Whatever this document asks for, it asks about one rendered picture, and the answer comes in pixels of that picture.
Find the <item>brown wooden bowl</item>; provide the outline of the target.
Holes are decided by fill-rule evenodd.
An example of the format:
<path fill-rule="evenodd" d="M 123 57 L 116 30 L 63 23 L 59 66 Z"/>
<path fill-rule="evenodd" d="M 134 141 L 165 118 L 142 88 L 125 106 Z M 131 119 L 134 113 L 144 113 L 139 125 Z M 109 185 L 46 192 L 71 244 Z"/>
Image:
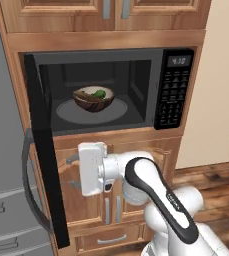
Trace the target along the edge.
<path fill-rule="evenodd" d="M 97 90 L 104 90 L 106 92 L 106 96 L 104 99 L 97 98 L 98 100 L 94 101 L 94 102 L 86 101 L 86 100 L 80 99 L 80 98 L 76 97 L 75 95 L 73 95 L 73 99 L 74 99 L 75 103 L 82 109 L 84 109 L 88 112 L 91 112 L 91 113 L 97 113 L 97 112 L 104 110 L 105 108 L 107 108 L 108 106 L 110 106 L 112 104 L 112 102 L 115 98 L 114 91 L 107 87 L 94 85 L 94 86 L 82 87 L 78 90 L 84 91 L 85 93 L 93 95 L 93 96 Z"/>

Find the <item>black microwave oven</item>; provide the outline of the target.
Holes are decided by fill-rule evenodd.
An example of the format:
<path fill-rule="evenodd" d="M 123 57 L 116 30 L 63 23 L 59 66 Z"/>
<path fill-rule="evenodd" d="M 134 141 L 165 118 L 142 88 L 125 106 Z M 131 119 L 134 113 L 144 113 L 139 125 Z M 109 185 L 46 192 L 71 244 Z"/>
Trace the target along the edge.
<path fill-rule="evenodd" d="M 55 136 L 141 127 L 161 130 L 181 125 L 194 59 L 190 48 L 26 54 L 35 58 Z M 70 123 L 57 115 L 62 103 L 74 100 L 75 90 L 94 85 L 112 89 L 114 100 L 127 104 L 127 112 L 114 121 L 91 125 Z"/>

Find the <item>wooden lower cupboard door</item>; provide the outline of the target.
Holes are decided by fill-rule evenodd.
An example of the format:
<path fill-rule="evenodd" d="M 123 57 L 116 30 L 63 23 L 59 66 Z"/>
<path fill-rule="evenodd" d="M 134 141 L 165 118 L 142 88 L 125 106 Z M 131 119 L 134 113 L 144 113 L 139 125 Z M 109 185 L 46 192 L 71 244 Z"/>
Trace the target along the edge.
<path fill-rule="evenodd" d="M 61 183 L 66 220 L 69 227 L 82 229 L 105 225 L 105 198 L 112 203 L 113 189 L 98 195 L 84 197 L 79 188 L 70 186 L 69 181 L 80 182 L 79 162 L 66 164 L 66 158 L 77 154 L 76 148 L 56 150 L 58 174 Z"/>
<path fill-rule="evenodd" d="M 174 165 L 172 160 L 172 151 L 165 151 L 160 148 L 151 148 L 150 153 L 153 156 L 155 162 L 160 167 L 162 175 L 168 185 L 172 184 L 172 179 L 174 176 Z M 114 183 L 114 191 L 117 196 L 120 197 L 120 206 L 118 213 L 120 214 L 121 222 L 128 222 L 133 220 L 143 220 L 144 209 L 146 205 L 150 202 L 149 199 L 145 201 L 143 205 L 134 206 L 125 201 L 122 195 L 122 182 L 120 180 Z"/>

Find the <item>black microwave door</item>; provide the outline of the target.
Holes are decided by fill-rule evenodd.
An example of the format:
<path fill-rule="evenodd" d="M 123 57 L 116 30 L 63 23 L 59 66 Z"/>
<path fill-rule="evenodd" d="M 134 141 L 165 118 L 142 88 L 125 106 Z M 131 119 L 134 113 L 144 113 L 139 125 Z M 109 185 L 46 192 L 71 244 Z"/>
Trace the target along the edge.
<path fill-rule="evenodd" d="M 43 185 L 50 210 L 53 231 L 59 249 L 68 247 L 66 215 L 64 211 L 57 161 L 55 156 L 50 117 L 44 93 L 41 89 L 40 78 L 32 54 L 24 56 L 26 77 L 28 81 L 27 95 L 34 144 L 40 163 Z"/>

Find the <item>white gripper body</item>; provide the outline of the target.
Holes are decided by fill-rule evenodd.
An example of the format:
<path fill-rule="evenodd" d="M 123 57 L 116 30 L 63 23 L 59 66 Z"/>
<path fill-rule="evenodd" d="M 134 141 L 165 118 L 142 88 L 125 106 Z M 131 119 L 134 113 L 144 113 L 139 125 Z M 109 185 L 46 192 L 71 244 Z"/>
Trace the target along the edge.
<path fill-rule="evenodd" d="M 102 193 L 107 146 L 103 142 L 81 143 L 78 153 L 82 195 L 89 197 Z"/>

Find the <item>wooden upper cupboard door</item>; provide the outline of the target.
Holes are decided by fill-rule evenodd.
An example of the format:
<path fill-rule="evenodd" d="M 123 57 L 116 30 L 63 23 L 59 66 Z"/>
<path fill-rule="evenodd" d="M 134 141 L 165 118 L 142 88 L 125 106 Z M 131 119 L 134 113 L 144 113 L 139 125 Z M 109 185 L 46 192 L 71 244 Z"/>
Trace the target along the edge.
<path fill-rule="evenodd" d="M 128 19 L 122 19 L 123 0 L 115 0 L 115 29 L 198 30 L 206 27 L 212 0 L 130 0 Z"/>
<path fill-rule="evenodd" d="M 0 6 L 8 33 L 114 29 L 114 0 L 108 20 L 102 18 L 103 0 L 0 0 Z"/>

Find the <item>wooden cupboard door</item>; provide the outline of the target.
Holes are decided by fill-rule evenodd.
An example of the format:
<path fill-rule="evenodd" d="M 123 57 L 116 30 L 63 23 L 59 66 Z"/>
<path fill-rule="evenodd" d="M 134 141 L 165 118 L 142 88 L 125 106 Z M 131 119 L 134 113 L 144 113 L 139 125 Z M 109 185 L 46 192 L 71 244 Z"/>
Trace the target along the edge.
<path fill-rule="evenodd" d="M 0 6 L 8 33 L 114 29 L 114 0 L 108 20 L 102 18 L 103 0 L 0 0 Z"/>
<path fill-rule="evenodd" d="M 69 227 L 82 229 L 105 225 L 105 198 L 112 203 L 113 189 L 98 195 L 84 197 L 79 188 L 70 186 L 69 181 L 80 182 L 79 162 L 66 164 L 66 158 L 77 154 L 76 148 L 56 150 L 58 174 L 61 183 L 66 220 Z"/>
<path fill-rule="evenodd" d="M 123 0 L 115 0 L 115 29 L 198 30 L 206 27 L 212 0 L 130 0 L 128 19 L 122 19 Z"/>
<path fill-rule="evenodd" d="M 153 156 L 155 162 L 160 167 L 162 175 L 168 185 L 172 184 L 172 179 L 174 176 L 174 165 L 172 160 L 172 151 L 165 151 L 160 148 L 151 148 L 150 153 Z M 120 206 L 118 213 L 120 214 L 121 222 L 128 222 L 133 220 L 143 220 L 144 209 L 146 205 L 150 202 L 149 199 L 145 201 L 143 205 L 134 206 L 125 201 L 122 195 L 122 182 L 120 180 L 114 183 L 114 191 L 117 196 L 120 197 Z"/>

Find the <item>wooden cupboard frame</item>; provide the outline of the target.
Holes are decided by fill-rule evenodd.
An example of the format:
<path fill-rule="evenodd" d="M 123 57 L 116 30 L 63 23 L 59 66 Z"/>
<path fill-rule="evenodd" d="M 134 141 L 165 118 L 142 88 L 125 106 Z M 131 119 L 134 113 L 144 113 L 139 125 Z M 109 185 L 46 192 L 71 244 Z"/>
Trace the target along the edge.
<path fill-rule="evenodd" d="M 68 134 L 55 136 L 52 134 L 54 150 L 78 148 L 83 142 L 103 142 L 111 153 L 122 153 L 128 150 L 146 150 L 160 148 L 171 150 L 174 172 L 178 152 L 187 120 L 189 105 L 192 97 L 196 73 L 198 70 L 201 50 L 203 47 L 205 28 L 198 30 L 141 30 L 141 31 L 88 31 L 88 32 L 47 32 L 47 33 L 8 33 L 2 9 L 0 6 L 0 34 L 7 57 L 13 89 L 23 128 L 32 128 L 27 95 L 27 79 L 24 66 L 24 55 L 29 52 L 70 52 L 114 49 L 146 49 L 146 48 L 190 48 L 194 51 L 194 59 L 187 88 L 185 106 L 181 118 L 181 125 L 177 128 L 157 130 L 153 127 L 118 129 L 102 132 Z M 39 197 L 35 200 L 40 210 L 51 219 L 47 196 L 43 185 L 40 163 L 35 144 L 29 150 L 29 159 L 35 166 L 35 178 L 39 189 Z M 70 245 L 59 249 L 55 235 L 50 232 L 50 240 L 54 256 L 81 256 L 89 252 L 78 253 L 76 238 L 87 232 L 94 233 L 132 224 L 143 224 L 143 240 L 147 237 L 147 228 L 143 220 L 133 220 L 116 223 L 116 193 L 114 185 L 107 186 L 104 193 L 113 189 L 110 206 L 110 223 L 96 227 L 82 229 L 68 228 Z"/>

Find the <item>brown fish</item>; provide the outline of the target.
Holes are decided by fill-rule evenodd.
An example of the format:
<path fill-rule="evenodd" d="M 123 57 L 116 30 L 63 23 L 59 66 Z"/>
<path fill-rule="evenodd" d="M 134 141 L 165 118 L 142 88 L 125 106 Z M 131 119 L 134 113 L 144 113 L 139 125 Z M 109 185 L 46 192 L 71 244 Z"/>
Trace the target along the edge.
<path fill-rule="evenodd" d="M 97 97 L 87 94 L 84 91 L 76 90 L 73 92 L 73 95 L 75 95 L 76 97 L 78 97 L 80 99 L 86 100 L 86 101 L 94 102 L 94 101 L 98 100 Z"/>

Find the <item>grey microwave turntable plate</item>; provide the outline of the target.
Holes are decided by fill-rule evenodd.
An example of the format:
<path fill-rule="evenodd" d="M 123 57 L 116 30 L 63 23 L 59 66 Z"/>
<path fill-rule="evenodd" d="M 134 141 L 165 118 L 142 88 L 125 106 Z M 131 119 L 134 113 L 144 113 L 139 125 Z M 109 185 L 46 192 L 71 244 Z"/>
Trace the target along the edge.
<path fill-rule="evenodd" d="M 57 108 L 56 113 L 67 122 L 91 125 L 114 121 L 121 118 L 127 110 L 127 104 L 120 99 L 115 99 L 107 108 L 100 112 L 88 112 L 79 107 L 74 100 L 68 100 Z"/>

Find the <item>grey fridge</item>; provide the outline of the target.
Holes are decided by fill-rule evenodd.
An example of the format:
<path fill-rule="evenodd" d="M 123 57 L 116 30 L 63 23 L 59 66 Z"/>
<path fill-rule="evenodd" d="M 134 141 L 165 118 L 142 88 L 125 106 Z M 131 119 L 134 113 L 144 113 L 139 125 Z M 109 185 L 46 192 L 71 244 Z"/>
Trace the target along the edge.
<path fill-rule="evenodd" d="M 24 133 L 0 37 L 0 244 L 17 248 L 0 256 L 54 256 L 48 233 L 38 224 L 22 184 L 21 152 Z"/>

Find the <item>wooden drawer front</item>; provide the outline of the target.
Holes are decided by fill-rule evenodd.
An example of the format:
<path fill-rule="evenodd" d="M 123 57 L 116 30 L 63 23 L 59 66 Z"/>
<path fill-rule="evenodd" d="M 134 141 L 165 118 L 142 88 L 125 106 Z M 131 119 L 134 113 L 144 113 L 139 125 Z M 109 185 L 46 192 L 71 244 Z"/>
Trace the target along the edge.
<path fill-rule="evenodd" d="M 112 246 L 125 245 L 143 240 L 144 225 L 132 224 L 122 227 L 115 227 L 109 230 L 101 230 L 94 233 L 87 232 L 85 235 L 76 238 L 76 247 L 78 253 L 89 252 Z M 97 239 L 108 240 L 118 238 L 127 234 L 127 238 L 123 241 L 112 244 L 97 244 Z"/>

